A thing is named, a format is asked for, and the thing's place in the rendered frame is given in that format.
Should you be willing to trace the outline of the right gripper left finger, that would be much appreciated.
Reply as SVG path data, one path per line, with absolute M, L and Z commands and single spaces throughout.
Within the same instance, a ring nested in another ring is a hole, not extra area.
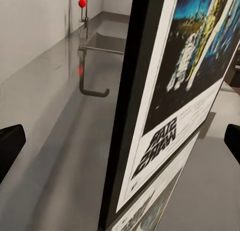
M 0 129 L 0 184 L 26 143 L 22 124 Z

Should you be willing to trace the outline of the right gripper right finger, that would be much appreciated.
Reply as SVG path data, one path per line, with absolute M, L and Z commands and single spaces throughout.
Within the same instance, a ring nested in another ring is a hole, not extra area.
M 229 124 L 227 126 L 224 142 L 235 156 L 240 164 L 240 126 L 235 124 Z

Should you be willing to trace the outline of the poster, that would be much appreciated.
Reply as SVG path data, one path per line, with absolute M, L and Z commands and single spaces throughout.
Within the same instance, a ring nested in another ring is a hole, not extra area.
M 205 123 L 240 47 L 240 0 L 132 0 L 98 225 Z

